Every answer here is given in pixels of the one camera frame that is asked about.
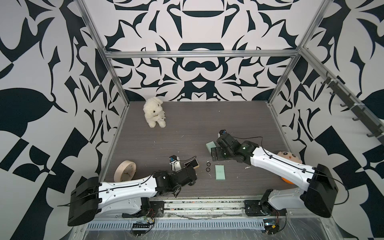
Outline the mint green box lid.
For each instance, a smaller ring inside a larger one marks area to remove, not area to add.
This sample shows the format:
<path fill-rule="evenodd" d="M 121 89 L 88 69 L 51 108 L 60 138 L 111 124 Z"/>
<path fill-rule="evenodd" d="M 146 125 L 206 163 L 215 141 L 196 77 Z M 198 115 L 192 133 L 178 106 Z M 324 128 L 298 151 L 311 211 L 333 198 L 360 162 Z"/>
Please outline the mint green box lid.
<path fill-rule="evenodd" d="M 223 165 L 215 165 L 216 180 L 222 181 L 226 179 L 225 167 Z"/>

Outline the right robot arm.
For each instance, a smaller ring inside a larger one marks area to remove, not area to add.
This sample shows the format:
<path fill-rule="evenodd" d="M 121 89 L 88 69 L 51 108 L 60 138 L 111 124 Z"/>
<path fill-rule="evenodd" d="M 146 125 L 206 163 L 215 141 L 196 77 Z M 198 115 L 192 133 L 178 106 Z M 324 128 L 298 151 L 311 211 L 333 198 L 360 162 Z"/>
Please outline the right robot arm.
<path fill-rule="evenodd" d="M 296 163 L 266 150 L 261 144 L 240 143 L 225 130 L 219 132 L 216 142 L 218 146 L 211 149 L 213 161 L 234 160 L 261 168 L 296 186 L 266 190 L 261 200 L 246 208 L 248 216 L 278 216 L 284 215 L 287 209 L 307 208 L 320 217 L 331 217 L 339 190 L 326 166 Z"/>

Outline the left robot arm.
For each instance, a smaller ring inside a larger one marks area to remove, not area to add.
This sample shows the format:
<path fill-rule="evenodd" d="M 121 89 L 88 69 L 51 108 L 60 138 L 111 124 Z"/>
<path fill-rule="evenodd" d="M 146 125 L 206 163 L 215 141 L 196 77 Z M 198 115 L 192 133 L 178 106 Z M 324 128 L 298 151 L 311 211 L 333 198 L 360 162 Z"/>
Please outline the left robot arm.
<path fill-rule="evenodd" d="M 68 226 L 83 225 L 95 217 L 143 217 L 151 209 L 151 198 L 177 195 L 182 187 L 192 186 L 196 180 L 192 166 L 177 172 L 157 171 L 143 179 L 119 183 L 90 178 L 71 192 Z"/>

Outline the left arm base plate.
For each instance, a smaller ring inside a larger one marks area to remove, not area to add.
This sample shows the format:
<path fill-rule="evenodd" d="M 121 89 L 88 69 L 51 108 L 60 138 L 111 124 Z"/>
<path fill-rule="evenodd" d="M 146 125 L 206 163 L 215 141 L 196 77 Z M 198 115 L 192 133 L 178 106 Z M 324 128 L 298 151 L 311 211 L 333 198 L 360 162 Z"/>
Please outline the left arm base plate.
<path fill-rule="evenodd" d="M 122 218 L 141 218 L 141 217 L 162 217 L 164 215 L 165 202 L 164 201 L 149 201 L 144 202 L 142 208 L 136 214 L 122 213 Z"/>

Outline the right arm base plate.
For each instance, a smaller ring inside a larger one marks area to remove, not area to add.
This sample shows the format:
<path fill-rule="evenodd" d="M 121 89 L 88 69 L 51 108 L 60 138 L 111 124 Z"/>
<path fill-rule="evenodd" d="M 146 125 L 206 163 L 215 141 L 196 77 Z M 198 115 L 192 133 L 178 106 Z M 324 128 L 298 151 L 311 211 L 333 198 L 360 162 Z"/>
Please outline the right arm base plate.
<path fill-rule="evenodd" d="M 248 217 L 286 216 L 287 210 L 276 210 L 268 202 L 261 200 L 244 200 L 245 214 Z"/>

